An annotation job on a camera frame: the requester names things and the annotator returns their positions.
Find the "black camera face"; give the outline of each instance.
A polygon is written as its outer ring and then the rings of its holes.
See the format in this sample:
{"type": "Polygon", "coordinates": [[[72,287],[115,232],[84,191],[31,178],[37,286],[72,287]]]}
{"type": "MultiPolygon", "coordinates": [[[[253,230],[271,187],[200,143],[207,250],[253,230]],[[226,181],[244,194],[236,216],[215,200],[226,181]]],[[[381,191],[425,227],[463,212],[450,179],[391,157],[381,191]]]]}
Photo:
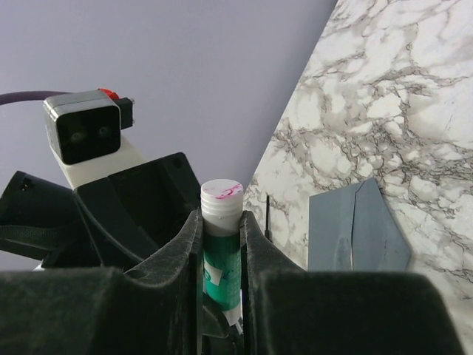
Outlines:
{"type": "Polygon", "coordinates": [[[106,106],[62,115],[56,121],[62,161],[71,165],[120,148],[120,109],[106,106]]]}

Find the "camera lens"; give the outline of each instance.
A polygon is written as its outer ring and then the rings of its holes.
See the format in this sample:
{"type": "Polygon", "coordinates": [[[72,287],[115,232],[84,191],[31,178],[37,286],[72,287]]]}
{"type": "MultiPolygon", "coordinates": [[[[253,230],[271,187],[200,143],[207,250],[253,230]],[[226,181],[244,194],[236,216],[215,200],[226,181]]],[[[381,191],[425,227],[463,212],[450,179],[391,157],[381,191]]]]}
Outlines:
{"type": "Polygon", "coordinates": [[[100,138],[108,138],[110,137],[110,135],[111,135],[111,132],[110,132],[109,127],[103,126],[98,130],[98,136],[100,138]]]}
{"type": "Polygon", "coordinates": [[[81,143],[84,139],[86,139],[86,134],[83,132],[76,132],[71,135],[71,142],[74,144],[81,143]]]}

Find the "white bottle cap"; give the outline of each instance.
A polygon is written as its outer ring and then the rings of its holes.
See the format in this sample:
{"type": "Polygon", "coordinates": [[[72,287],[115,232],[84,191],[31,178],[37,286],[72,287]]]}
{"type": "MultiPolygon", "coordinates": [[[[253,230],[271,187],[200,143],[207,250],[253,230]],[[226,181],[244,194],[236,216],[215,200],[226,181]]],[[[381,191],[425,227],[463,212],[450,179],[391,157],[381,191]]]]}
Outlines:
{"type": "Polygon", "coordinates": [[[200,189],[204,229],[215,237],[239,233],[243,213],[243,186],[234,180],[211,180],[200,189]]]}

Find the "black connector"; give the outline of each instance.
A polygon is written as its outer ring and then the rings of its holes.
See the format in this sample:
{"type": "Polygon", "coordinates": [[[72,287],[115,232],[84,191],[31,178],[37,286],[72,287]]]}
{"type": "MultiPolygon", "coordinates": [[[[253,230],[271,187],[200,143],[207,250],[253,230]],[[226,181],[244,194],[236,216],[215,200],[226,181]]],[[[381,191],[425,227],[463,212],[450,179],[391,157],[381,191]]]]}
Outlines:
{"type": "Polygon", "coordinates": [[[114,102],[120,107],[121,129],[133,126],[133,101],[129,98],[118,98],[114,102]]]}

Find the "marble table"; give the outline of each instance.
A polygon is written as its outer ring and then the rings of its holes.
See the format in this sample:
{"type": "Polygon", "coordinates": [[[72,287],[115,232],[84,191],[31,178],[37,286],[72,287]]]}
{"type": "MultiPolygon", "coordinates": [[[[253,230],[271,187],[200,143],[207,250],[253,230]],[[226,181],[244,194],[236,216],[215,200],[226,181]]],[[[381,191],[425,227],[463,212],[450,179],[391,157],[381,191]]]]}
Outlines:
{"type": "Polygon", "coordinates": [[[473,1],[340,0],[245,196],[307,267],[309,196],[375,177],[473,354],[473,1]]]}

